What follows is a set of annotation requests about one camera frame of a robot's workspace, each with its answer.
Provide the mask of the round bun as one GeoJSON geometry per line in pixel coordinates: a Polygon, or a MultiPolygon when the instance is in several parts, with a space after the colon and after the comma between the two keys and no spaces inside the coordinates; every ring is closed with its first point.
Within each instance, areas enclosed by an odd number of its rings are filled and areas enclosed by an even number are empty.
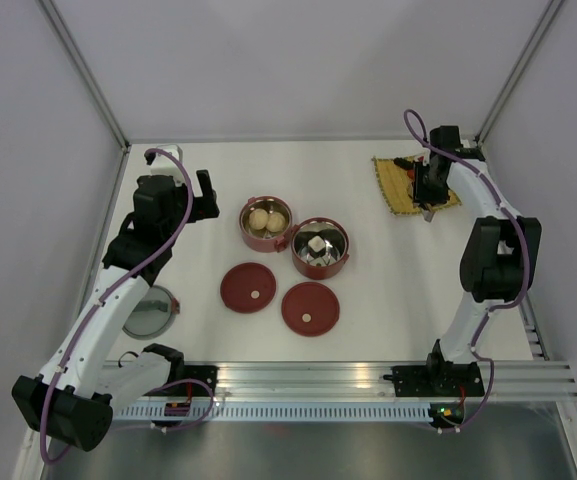
{"type": "Polygon", "coordinates": [[[267,223],[268,215],[269,213],[262,208],[256,208],[252,210],[248,217],[249,227],[255,231],[264,230],[267,223]]]}
{"type": "Polygon", "coordinates": [[[273,211],[268,215],[266,230],[270,233],[281,233],[285,230],[287,220],[279,211],[273,211]]]}

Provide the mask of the white rice black sushi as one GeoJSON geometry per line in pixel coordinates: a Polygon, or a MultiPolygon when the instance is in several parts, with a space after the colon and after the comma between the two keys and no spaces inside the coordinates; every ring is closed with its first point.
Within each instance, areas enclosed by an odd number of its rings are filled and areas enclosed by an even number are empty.
{"type": "Polygon", "coordinates": [[[307,245],[312,255],[320,255],[321,252],[326,249],[325,240],[318,235],[312,237],[308,241],[307,245]]]}

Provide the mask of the metal tongs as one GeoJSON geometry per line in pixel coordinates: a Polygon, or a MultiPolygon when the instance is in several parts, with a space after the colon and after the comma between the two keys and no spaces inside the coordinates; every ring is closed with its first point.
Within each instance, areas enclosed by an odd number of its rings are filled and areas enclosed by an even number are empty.
{"type": "Polygon", "coordinates": [[[435,216],[436,209],[433,206],[421,206],[420,212],[426,222],[431,222],[435,216]]]}

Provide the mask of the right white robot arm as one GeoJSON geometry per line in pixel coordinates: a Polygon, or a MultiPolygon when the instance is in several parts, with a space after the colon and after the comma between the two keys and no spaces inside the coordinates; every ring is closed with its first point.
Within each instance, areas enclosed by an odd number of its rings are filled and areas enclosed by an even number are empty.
{"type": "Polygon", "coordinates": [[[476,345],[493,314],[514,308],[526,296],[535,275],[542,226],[510,205],[483,155],[464,147],[457,126],[436,127],[424,134],[421,144],[429,154],[413,168],[413,204],[431,220],[431,210],[455,194],[472,217],[459,264],[462,300],[437,341],[444,360],[424,371],[427,388],[446,395],[461,381],[455,364],[479,358],[476,345]]]}

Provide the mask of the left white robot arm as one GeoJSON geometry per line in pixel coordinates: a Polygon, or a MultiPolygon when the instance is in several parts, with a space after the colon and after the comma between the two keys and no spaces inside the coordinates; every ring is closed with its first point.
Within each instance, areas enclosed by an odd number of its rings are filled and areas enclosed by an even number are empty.
{"type": "Polygon", "coordinates": [[[58,461],[48,452],[52,440],[85,452],[96,448],[114,415],[142,396],[174,396],[185,385],[213,395],[205,380],[187,375],[182,352],[158,343],[146,346],[128,366],[103,372],[128,318],[171,259],[181,230],[219,215],[209,172],[200,170],[197,178],[199,196],[188,177],[138,178],[133,210],[110,242],[91,297],[72,330],[39,374],[20,376],[14,383],[12,397],[39,435],[45,464],[58,461]]]}

